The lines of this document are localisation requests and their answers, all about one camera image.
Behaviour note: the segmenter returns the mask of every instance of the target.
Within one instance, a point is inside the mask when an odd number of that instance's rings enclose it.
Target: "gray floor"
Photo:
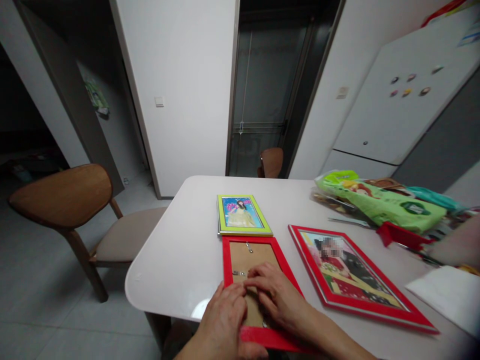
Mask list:
[[[142,173],[116,197],[124,215],[168,206],[150,181]],[[145,315],[125,297],[126,271],[100,270],[109,299],[99,303],[67,242],[8,207],[18,186],[0,181],[0,358],[159,359]],[[107,206],[78,232],[91,247],[115,220]]]

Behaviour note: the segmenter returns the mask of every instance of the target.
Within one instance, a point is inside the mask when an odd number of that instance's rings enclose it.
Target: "yellow-green frame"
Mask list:
[[[263,227],[227,226],[227,223],[225,222],[224,202],[222,201],[222,198],[249,198]],[[220,222],[220,229],[219,229],[220,233],[221,232],[247,233],[247,235],[273,236],[272,230],[270,229],[270,226],[267,223],[267,220],[265,219],[264,215],[260,211],[260,207],[257,204],[257,201],[255,200],[254,196],[251,194],[249,195],[230,195],[230,194],[218,195],[218,217]]]

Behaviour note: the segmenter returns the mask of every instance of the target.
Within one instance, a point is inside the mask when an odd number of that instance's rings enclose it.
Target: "chair backrest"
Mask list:
[[[265,178],[276,179],[284,162],[284,151],[280,147],[272,147],[260,154],[261,167]]]
[[[8,198],[20,215],[54,229],[75,229],[112,199],[112,182],[98,164],[61,171],[25,185]]]

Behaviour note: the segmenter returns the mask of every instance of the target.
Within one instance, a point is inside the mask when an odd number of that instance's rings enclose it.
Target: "white napkin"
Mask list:
[[[442,266],[405,287],[480,340],[480,276]]]

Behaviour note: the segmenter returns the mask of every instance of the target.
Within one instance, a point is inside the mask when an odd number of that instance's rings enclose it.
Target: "glass door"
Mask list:
[[[260,153],[288,125],[308,19],[240,24],[229,176],[257,177]]]

